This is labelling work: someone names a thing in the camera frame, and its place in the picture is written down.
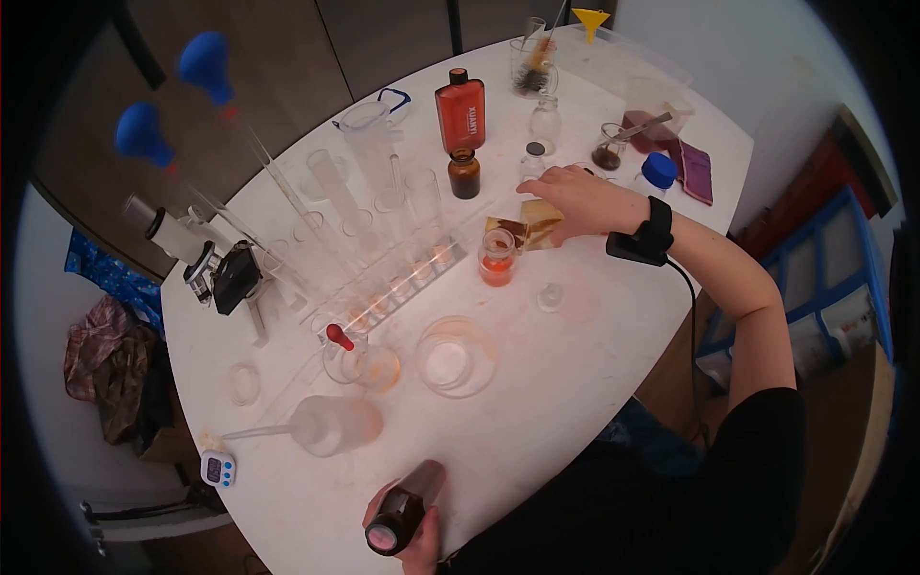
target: black shirt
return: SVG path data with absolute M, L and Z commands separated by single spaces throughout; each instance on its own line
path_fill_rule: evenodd
M 805 405 L 766 389 L 719 427 L 696 474 L 665 477 L 592 442 L 439 573 L 768 573 L 795 532 Z

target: red rubber dropper bulb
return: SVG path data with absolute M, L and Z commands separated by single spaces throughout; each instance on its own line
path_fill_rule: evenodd
M 342 331 L 342 328 L 338 324 L 329 324 L 326 326 L 326 337 L 329 338 L 329 341 L 338 343 L 345 348 L 345 351 L 354 349 L 354 343 L 348 339 L 348 336 L 345 335 L 345 332 Z

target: person's left hand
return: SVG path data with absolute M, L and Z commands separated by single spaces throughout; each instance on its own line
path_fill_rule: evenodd
M 387 490 L 393 487 L 399 479 L 394 479 L 384 485 L 371 502 L 367 504 L 367 511 L 364 512 L 364 521 L 361 525 L 364 529 L 371 523 L 377 508 L 380 507 L 380 500 L 384 498 Z M 429 575 L 433 574 L 438 567 L 438 556 L 441 553 L 441 533 L 438 525 L 438 508 L 432 505 L 421 520 L 419 528 L 416 530 L 412 541 L 408 546 L 396 554 L 396 558 L 403 563 L 403 572 L 406 575 Z

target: black wristband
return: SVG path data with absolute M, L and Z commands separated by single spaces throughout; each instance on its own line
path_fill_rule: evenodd
M 632 236 L 611 232 L 607 236 L 607 254 L 653 266 L 663 266 L 667 251 L 674 243 L 671 235 L 671 206 L 649 197 L 649 219 Z

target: white wall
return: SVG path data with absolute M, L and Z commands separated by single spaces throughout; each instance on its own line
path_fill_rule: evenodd
M 110 501 L 117 508 L 161 499 L 157 494 L 168 498 L 182 487 L 175 468 L 138 461 L 130 445 L 105 443 L 96 406 L 64 391 L 67 329 L 103 295 L 89 280 L 63 271 L 71 230 L 29 185 L 17 237 L 14 333 L 25 399 L 41 450 L 74 506 L 83 498 Z
M 779 197 L 840 102 L 866 131 L 900 197 L 891 149 L 868 94 L 803 0 L 620 0 L 614 30 L 681 65 L 694 77 L 692 88 L 753 137 L 732 232 Z M 890 259 L 891 229 L 903 219 L 903 207 L 873 219 Z

